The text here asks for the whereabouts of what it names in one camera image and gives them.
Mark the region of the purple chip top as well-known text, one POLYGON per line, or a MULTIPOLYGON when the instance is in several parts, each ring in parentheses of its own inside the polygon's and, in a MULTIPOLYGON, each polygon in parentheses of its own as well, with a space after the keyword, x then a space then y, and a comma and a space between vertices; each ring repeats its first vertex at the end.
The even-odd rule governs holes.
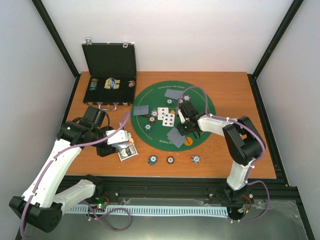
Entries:
POLYGON ((184 95, 183 98, 182 98, 182 100, 183 100, 184 103, 185 103, 185 102, 189 102, 190 99, 191 99, 191 98, 190 98, 189 95, 184 95))

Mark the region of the teal chip top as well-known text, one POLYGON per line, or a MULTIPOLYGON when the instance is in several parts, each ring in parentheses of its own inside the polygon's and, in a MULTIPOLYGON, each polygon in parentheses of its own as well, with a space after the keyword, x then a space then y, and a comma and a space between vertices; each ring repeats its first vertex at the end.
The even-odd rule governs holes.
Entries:
POLYGON ((173 104, 175 103, 175 100, 174 100, 174 99, 168 99, 168 100, 166 101, 166 103, 167 103, 168 105, 173 105, 173 104))

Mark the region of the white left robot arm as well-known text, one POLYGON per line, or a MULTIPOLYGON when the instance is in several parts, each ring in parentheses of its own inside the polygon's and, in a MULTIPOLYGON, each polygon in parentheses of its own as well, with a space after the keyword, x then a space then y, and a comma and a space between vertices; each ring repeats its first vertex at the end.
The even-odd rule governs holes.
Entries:
POLYGON ((89 106, 82 117, 63 123, 56 135, 53 149, 39 174, 22 194, 13 196, 9 207, 20 218, 20 231, 30 224, 45 233, 53 231, 66 211, 87 199, 103 198, 102 180, 86 175, 72 187, 57 193, 71 163, 85 146, 96 148, 97 155, 106 157, 115 153, 115 148, 106 140, 110 125, 102 126, 109 115, 94 106, 89 106))

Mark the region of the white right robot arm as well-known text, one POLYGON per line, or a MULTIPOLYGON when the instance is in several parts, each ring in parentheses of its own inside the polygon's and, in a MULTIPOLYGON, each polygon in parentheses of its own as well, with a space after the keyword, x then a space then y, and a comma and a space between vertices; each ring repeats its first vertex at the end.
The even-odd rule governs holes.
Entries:
POLYGON ((204 132, 224 137, 233 162, 222 194, 228 202, 235 202, 245 191, 255 163, 266 152, 265 142, 251 119, 247 116, 220 117, 207 111, 200 113, 191 102, 179 106, 176 116, 179 117, 176 127, 182 136, 204 132))

